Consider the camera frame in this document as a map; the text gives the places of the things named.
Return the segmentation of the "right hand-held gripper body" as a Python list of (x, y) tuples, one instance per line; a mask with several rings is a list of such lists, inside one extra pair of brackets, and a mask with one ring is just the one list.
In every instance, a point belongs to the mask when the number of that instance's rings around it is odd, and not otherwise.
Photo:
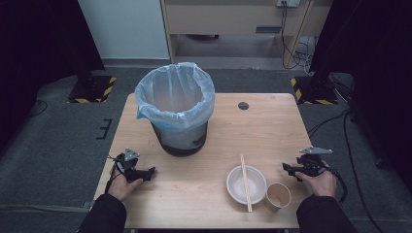
[(321, 154), (332, 154), (332, 150), (309, 147), (299, 151), (301, 156), (298, 157), (297, 163), (301, 165), (299, 172), (309, 176), (317, 177), (327, 170), (327, 166), (321, 159)]

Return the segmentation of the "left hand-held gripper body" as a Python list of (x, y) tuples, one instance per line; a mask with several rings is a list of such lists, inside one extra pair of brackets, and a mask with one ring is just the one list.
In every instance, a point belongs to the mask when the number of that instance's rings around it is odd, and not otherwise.
[(139, 171), (135, 168), (139, 156), (139, 152), (131, 149), (125, 149), (124, 152), (121, 152), (115, 159), (117, 169), (126, 177), (126, 180), (129, 183), (139, 179), (142, 179), (143, 181), (147, 179), (147, 174), (145, 171)]

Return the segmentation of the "striped mesh office chair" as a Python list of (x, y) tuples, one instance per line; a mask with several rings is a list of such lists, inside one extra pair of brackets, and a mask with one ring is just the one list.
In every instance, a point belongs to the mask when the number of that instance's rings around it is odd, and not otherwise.
[(169, 154), (178, 157), (190, 156), (200, 151), (206, 143), (208, 122), (192, 129), (172, 131), (152, 124), (161, 147)]

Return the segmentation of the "white paper bowl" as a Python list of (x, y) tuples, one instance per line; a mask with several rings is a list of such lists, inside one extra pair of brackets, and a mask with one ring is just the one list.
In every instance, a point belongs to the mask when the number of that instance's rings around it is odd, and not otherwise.
[[(251, 204), (257, 204), (265, 197), (266, 179), (263, 173), (253, 166), (246, 165), (246, 174), (248, 178), (248, 188)], [(226, 177), (226, 189), (228, 194), (237, 203), (246, 205), (246, 189), (243, 181), (243, 172), (240, 166), (233, 168)]]

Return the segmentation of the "person's right hand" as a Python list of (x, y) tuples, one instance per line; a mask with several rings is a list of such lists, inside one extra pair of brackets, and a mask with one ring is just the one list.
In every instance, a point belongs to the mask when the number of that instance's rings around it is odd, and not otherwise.
[(337, 180), (330, 171), (325, 171), (317, 177), (309, 177), (301, 172), (295, 172), (294, 174), (301, 179), (316, 196), (335, 196)]

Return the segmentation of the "person's left hand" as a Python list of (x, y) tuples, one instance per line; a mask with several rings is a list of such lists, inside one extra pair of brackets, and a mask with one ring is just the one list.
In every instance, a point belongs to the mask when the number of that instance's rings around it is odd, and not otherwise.
[(123, 174), (116, 174), (108, 189), (108, 193), (120, 201), (124, 201), (144, 181), (138, 179), (129, 183)]

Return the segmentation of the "brown paper cup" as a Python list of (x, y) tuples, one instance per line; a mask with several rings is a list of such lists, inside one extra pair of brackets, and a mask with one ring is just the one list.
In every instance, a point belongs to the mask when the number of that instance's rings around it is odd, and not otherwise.
[(271, 183), (265, 192), (264, 206), (270, 212), (286, 208), (292, 200), (291, 192), (282, 183)]

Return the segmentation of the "wooden disposable chopsticks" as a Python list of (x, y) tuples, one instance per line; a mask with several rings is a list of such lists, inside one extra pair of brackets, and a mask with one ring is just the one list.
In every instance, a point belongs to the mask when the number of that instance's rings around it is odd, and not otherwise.
[(246, 163), (245, 163), (243, 153), (240, 154), (240, 160), (241, 160), (241, 170), (242, 170), (242, 177), (243, 177), (243, 183), (244, 183), (244, 188), (245, 188), (247, 208), (248, 208), (248, 212), (251, 213), (253, 211), (253, 207), (252, 207), (252, 202), (251, 202), (251, 197), (250, 197), (247, 169), (246, 169)]

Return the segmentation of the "black stand with hazard tape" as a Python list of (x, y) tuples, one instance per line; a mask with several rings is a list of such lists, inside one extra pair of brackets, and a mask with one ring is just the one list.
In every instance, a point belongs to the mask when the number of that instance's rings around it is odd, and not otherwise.
[(116, 78), (110, 75), (92, 74), (76, 55), (70, 58), (70, 62), (76, 72), (77, 82), (68, 96), (68, 102), (105, 102), (112, 91)]
[(331, 105), (337, 103), (334, 86), (328, 75), (296, 76), (291, 79), (298, 104)]

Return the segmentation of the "black curtain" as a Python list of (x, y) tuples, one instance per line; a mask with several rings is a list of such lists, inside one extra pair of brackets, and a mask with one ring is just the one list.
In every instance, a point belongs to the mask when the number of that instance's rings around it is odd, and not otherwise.
[(412, 192), (412, 0), (332, 0), (311, 69), (354, 78), (361, 127)]
[(76, 75), (70, 58), (104, 68), (79, 0), (0, 0), (0, 155), (39, 89)]

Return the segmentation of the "grey desk label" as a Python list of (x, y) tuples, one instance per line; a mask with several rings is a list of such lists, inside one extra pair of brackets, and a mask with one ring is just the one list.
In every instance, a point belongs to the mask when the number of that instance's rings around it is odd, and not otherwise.
[(282, 26), (258, 25), (256, 27), (256, 32), (258, 34), (278, 34), (282, 29)]

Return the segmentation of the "light wooden desk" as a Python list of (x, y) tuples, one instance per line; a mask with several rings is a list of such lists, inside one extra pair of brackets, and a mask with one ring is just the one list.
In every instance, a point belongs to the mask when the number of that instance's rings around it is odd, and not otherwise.
[(282, 26), (273, 34), (291, 65), (302, 37), (318, 37), (333, 0), (300, 0), (279, 8), (277, 0), (160, 0), (170, 61), (181, 35), (255, 35), (258, 25)]

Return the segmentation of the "grey wall power outlet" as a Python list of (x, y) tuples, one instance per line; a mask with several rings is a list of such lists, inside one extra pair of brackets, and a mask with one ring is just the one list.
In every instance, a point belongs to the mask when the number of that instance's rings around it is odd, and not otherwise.
[(276, 6), (279, 8), (297, 8), (300, 0), (277, 0)]

